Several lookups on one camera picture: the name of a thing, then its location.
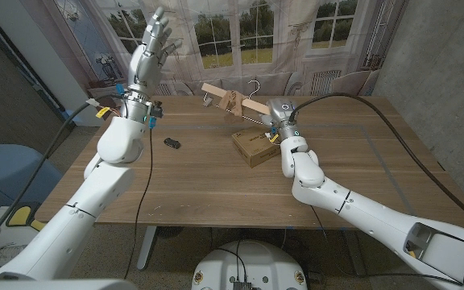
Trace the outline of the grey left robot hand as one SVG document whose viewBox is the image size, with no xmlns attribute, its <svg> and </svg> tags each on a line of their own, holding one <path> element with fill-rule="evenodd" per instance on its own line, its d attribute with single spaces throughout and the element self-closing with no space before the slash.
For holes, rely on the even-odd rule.
<svg viewBox="0 0 464 290">
<path fill-rule="evenodd" d="M 128 69 L 128 89 L 146 99 L 156 91 L 168 56 L 182 45 L 178 39 L 166 46 L 172 29 L 164 14 L 164 8 L 159 6 L 147 22 L 141 44 L 134 50 Z"/>
</svg>

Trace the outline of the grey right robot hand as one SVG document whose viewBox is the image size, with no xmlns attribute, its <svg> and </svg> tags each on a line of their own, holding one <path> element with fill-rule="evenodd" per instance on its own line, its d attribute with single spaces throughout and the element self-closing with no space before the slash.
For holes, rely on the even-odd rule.
<svg viewBox="0 0 464 290">
<path fill-rule="evenodd" d="M 296 108 L 296 103 L 287 98 L 272 98 L 266 102 L 269 114 L 260 114 L 261 122 L 276 129 L 276 133 L 284 140 L 300 136 L 296 119 L 289 121 Z"/>
</svg>

